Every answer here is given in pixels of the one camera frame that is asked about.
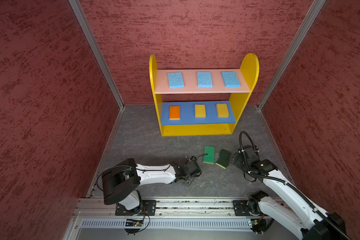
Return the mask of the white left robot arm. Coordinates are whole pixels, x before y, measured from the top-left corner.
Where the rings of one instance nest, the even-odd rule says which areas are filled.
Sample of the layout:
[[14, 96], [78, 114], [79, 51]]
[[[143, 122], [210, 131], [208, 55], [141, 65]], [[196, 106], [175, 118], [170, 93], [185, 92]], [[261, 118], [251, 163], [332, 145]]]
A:
[[202, 170], [197, 158], [192, 157], [185, 164], [171, 163], [163, 166], [137, 164], [134, 159], [126, 159], [100, 175], [104, 204], [121, 204], [128, 211], [143, 206], [138, 187], [152, 184], [188, 183], [199, 177]]

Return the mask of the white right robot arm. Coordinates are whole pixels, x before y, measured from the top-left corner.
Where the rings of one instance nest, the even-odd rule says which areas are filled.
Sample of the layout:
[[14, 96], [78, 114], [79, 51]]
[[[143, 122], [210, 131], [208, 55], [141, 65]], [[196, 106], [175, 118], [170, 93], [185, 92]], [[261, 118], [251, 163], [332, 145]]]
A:
[[286, 204], [283, 206], [264, 191], [258, 191], [249, 196], [245, 207], [235, 207], [236, 215], [269, 216], [299, 240], [350, 239], [340, 215], [330, 214], [311, 201], [271, 161], [261, 161], [256, 151], [238, 151], [231, 163], [244, 172], [244, 177], [250, 177], [250, 182], [260, 181]]

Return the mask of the blue sponge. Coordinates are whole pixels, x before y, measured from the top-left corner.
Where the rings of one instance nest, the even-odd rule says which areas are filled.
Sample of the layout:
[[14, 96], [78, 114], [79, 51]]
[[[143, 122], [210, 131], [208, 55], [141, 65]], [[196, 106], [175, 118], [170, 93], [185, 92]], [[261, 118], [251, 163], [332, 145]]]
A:
[[197, 72], [197, 80], [199, 88], [212, 88], [213, 81], [210, 72]]
[[183, 88], [185, 86], [181, 72], [168, 73], [169, 88]]
[[226, 88], [241, 87], [241, 83], [236, 72], [222, 72], [221, 74]]

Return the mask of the orange sponge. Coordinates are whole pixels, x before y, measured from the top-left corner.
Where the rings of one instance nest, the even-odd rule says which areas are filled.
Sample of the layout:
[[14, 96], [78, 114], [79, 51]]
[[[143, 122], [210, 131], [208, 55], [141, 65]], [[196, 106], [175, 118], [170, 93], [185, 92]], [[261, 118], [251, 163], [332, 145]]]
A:
[[176, 121], [180, 120], [181, 112], [180, 106], [170, 106], [169, 120]]

